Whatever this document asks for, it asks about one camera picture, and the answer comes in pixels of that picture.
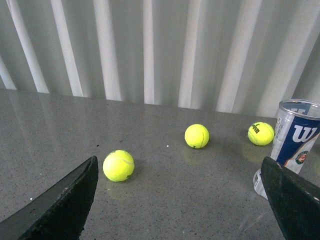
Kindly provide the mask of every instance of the yellow tennis ball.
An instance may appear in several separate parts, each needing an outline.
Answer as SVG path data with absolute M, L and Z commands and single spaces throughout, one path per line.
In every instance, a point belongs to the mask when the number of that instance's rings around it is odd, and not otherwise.
M 271 143 L 274 137 L 274 129 L 265 122 L 256 122 L 252 124 L 248 130 L 248 138 L 253 144 L 258 146 L 264 146 Z
M 108 179 L 121 182 L 130 177 L 135 169 L 134 159 L 124 150 L 109 153 L 103 162 L 103 172 Z
M 209 131 L 201 124 L 193 124 L 185 130 L 184 139 L 190 147 L 200 149 L 207 145 Z

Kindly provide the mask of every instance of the blue label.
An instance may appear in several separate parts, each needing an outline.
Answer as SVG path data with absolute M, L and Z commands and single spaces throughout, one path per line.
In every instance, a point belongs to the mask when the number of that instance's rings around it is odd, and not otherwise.
M 319 132 L 319 120 L 295 116 L 276 161 L 284 165 L 288 159 L 291 159 L 305 143 L 317 136 Z

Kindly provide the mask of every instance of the white curtain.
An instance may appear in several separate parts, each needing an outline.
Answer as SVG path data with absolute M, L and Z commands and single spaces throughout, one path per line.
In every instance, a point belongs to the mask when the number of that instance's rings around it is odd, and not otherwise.
M 274 117 L 320 102 L 320 0 L 1 0 L 0 88 Z

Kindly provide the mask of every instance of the can lid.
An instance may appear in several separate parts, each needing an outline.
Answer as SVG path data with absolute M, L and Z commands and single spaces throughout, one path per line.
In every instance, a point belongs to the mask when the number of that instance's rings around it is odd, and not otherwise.
M 299 107 L 306 106 L 305 109 L 307 110 L 306 113 L 301 113 L 301 112 L 296 112 L 292 109 L 297 109 L 299 110 Z M 292 99 L 287 99 L 279 102 L 279 109 L 281 109 L 284 112 L 287 112 L 289 114 L 304 118 L 304 119 L 309 119 L 309 120 L 320 120 L 320 104 L 314 101 L 309 101 L 305 99 L 297 99 L 297 98 L 292 98 Z

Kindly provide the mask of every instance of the tennis ball can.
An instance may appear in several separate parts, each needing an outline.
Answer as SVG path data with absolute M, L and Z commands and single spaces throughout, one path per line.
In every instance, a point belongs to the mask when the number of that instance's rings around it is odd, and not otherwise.
M 303 99 L 279 103 L 271 158 L 299 174 L 320 134 L 320 104 Z M 254 190 L 267 198 L 259 169 L 253 177 Z

